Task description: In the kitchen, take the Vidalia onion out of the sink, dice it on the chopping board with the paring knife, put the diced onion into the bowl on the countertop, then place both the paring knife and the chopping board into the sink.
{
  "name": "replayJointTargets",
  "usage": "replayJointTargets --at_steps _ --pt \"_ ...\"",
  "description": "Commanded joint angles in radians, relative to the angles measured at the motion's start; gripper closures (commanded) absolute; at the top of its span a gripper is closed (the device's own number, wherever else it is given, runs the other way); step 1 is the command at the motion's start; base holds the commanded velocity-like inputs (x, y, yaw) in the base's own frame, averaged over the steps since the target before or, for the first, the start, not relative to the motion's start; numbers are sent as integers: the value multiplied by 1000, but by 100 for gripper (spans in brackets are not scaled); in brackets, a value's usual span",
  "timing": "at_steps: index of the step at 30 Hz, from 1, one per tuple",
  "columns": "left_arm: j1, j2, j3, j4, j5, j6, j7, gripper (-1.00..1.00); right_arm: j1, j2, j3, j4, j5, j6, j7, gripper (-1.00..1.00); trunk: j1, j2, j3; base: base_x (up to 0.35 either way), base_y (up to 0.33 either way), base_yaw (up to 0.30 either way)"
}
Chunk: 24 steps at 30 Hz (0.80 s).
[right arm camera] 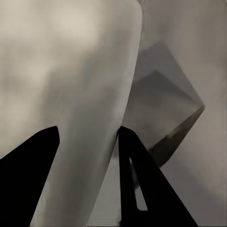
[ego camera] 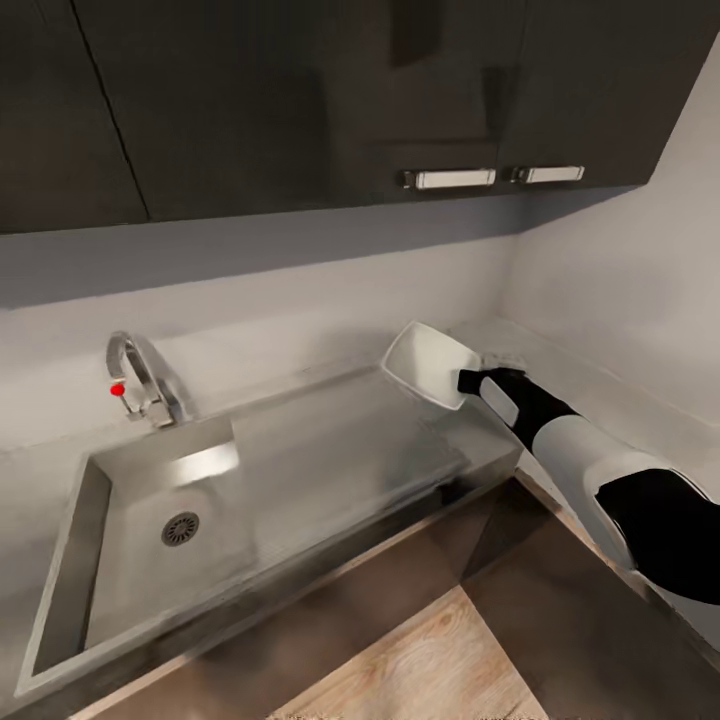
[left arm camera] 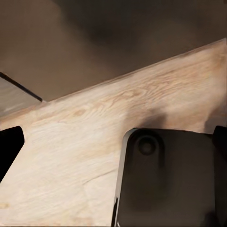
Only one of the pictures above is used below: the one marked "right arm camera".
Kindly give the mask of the bowl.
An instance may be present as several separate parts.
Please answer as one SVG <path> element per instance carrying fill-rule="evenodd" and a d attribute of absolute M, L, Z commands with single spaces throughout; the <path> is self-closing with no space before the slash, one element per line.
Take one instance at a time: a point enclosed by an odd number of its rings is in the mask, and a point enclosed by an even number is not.
<path fill-rule="evenodd" d="M 0 159 L 43 129 L 60 144 L 29 227 L 87 227 L 138 57 L 137 0 L 0 0 Z"/>

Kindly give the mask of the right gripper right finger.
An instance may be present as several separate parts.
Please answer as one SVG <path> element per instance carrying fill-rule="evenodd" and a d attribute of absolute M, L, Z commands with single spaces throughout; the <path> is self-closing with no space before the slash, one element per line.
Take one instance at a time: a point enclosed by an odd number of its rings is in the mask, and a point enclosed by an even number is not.
<path fill-rule="evenodd" d="M 137 134 L 121 126 L 118 142 L 122 227 L 198 227 Z M 148 211 L 137 208 L 130 158 Z"/>

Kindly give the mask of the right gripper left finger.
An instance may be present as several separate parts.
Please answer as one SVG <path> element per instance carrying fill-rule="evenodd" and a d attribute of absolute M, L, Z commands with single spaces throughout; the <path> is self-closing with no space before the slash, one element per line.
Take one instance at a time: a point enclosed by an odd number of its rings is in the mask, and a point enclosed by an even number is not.
<path fill-rule="evenodd" d="M 0 227 L 29 227 L 60 144 L 43 129 L 0 159 Z"/>

